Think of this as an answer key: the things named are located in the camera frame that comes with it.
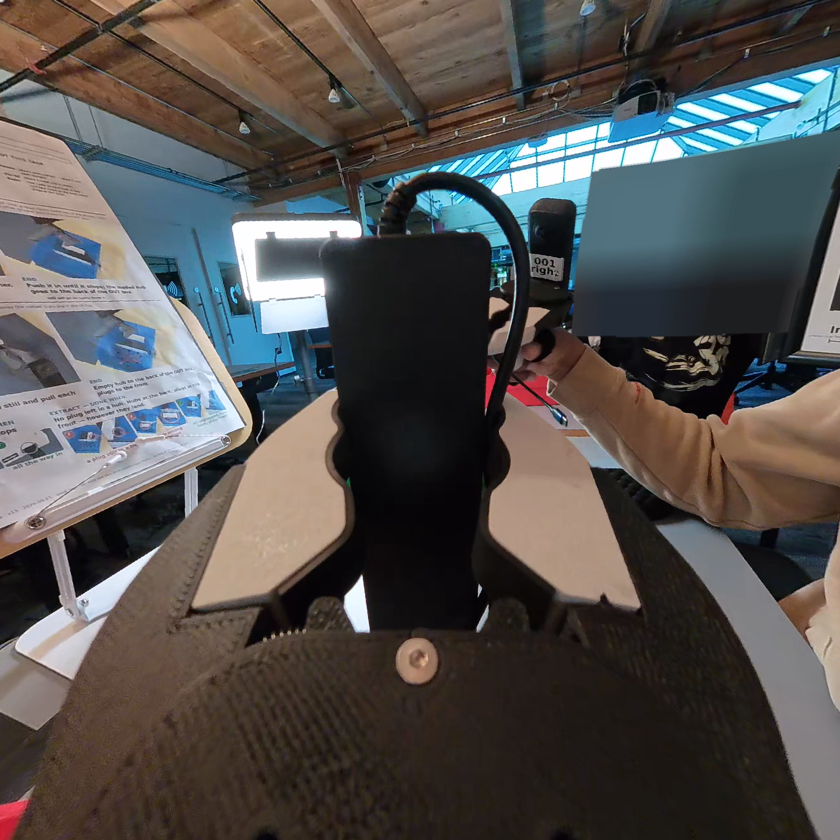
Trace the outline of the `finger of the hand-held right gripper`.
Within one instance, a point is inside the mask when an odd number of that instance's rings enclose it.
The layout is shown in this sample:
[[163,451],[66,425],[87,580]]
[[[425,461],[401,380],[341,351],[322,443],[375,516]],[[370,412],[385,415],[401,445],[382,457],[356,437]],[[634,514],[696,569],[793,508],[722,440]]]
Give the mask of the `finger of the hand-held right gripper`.
[[[487,368],[498,371],[512,336],[513,303],[503,297],[489,300],[489,342]],[[514,371],[550,371],[553,364],[553,309],[545,302],[531,304],[525,326],[516,346]]]

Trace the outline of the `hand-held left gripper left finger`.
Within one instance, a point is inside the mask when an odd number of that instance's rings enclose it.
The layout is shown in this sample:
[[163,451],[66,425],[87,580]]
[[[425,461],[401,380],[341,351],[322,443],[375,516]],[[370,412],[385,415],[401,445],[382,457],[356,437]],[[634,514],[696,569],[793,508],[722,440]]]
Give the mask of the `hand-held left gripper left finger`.
[[327,392],[249,457],[192,597],[191,613],[255,607],[302,629],[320,597],[342,601],[361,576],[351,488],[334,464],[343,426]]

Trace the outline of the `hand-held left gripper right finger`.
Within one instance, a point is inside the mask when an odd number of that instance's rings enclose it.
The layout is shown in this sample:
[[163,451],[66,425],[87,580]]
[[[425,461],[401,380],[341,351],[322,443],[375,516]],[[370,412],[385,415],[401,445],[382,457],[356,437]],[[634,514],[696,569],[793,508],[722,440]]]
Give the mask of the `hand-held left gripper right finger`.
[[474,572],[488,603],[516,601],[531,629],[568,606],[642,605],[590,464],[518,401],[489,448]]

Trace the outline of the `grey usb hub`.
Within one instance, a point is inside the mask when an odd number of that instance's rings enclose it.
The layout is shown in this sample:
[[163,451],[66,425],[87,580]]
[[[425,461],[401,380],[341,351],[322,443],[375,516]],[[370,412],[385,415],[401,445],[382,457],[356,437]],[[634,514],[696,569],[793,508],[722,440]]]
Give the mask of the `grey usb hub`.
[[[482,234],[408,234],[421,193],[456,192],[496,220],[517,266],[512,336],[486,402],[490,255]],[[320,249],[371,629],[475,629],[472,552],[488,447],[529,308],[529,252],[499,196],[430,172],[388,196],[376,236]]]

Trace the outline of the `person's right forearm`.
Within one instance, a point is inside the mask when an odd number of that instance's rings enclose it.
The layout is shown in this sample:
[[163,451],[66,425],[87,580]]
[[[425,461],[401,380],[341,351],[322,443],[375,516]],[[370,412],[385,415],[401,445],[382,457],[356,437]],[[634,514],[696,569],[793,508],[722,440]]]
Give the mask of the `person's right forearm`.
[[640,484],[713,526],[765,530],[838,520],[839,373],[727,423],[654,398],[592,350],[551,394]]

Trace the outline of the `person's right hand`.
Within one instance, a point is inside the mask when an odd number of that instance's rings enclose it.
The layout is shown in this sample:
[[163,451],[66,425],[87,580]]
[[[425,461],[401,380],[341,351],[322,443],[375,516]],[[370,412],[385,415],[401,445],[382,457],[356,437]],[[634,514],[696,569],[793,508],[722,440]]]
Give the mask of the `person's right hand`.
[[547,393],[553,395],[553,390],[571,373],[587,347],[563,328],[554,329],[552,335],[553,347],[546,355],[543,355],[543,347],[537,340],[521,346],[518,352],[519,365],[509,379],[509,385],[515,385],[518,380],[529,383],[545,379]]

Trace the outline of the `black wrist rest pad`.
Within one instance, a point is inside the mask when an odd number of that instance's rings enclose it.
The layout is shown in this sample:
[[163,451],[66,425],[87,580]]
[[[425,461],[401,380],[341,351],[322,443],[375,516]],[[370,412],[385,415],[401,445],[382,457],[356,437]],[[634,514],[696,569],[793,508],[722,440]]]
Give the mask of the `black wrist rest pad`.
[[641,517],[660,523],[681,515],[676,507],[644,488],[623,469],[593,467],[591,473],[607,517],[613,524]]

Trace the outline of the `ceiling projector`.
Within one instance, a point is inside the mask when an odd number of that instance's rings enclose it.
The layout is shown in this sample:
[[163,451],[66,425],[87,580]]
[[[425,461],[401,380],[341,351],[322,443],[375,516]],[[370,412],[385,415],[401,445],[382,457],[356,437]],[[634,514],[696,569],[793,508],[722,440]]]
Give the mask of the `ceiling projector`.
[[660,131],[676,105],[676,95],[662,80],[636,80],[619,93],[612,113],[609,143],[622,143]]

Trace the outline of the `wooden office desk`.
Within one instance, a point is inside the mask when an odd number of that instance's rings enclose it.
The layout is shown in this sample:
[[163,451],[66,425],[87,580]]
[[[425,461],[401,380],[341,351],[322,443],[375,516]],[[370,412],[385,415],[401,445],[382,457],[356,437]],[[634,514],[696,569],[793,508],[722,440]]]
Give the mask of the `wooden office desk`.
[[259,405],[258,394],[269,390],[277,383],[278,374],[296,369],[295,363],[258,363],[258,364],[230,364],[226,365],[227,372],[237,384],[240,395],[245,400],[255,431],[263,423],[263,411]]

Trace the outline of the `light panel stand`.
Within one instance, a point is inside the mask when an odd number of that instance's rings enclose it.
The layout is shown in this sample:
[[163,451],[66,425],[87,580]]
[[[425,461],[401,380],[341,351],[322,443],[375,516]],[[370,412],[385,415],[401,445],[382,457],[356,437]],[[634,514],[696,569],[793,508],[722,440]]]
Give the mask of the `light panel stand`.
[[316,384],[317,377],[314,374],[312,366],[312,351],[310,349],[308,332],[306,330],[294,331],[290,333],[290,337],[295,340],[293,353],[303,390],[308,402],[313,403],[318,398],[319,393]]

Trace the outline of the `led light panel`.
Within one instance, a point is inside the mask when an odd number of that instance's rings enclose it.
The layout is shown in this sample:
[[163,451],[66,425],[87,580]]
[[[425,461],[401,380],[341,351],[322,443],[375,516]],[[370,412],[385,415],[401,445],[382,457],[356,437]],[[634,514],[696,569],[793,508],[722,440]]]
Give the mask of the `led light panel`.
[[362,226],[341,213],[238,213],[232,232],[240,279],[258,305],[264,334],[329,326],[321,247],[331,238],[359,238]]

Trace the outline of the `black white marker sign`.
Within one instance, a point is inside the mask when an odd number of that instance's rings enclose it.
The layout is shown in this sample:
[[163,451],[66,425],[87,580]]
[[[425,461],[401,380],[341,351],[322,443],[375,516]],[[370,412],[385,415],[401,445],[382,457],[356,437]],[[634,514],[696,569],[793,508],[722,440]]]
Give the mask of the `black white marker sign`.
[[797,294],[782,359],[830,368],[839,365],[839,175]]

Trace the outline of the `instruction poster sheet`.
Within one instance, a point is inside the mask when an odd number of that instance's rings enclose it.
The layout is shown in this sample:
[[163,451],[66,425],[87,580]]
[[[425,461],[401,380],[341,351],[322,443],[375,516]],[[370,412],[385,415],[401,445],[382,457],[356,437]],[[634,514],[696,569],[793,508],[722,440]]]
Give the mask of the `instruction poster sheet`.
[[70,148],[2,121],[2,528],[106,479],[229,441],[242,417]]

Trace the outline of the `person's beige hoodie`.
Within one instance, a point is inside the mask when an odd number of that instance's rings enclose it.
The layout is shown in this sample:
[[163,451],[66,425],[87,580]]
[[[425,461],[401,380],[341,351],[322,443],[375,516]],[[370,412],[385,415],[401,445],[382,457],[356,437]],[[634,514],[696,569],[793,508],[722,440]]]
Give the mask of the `person's beige hoodie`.
[[827,688],[839,708],[839,540],[822,579],[780,600],[780,608],[823,666]]

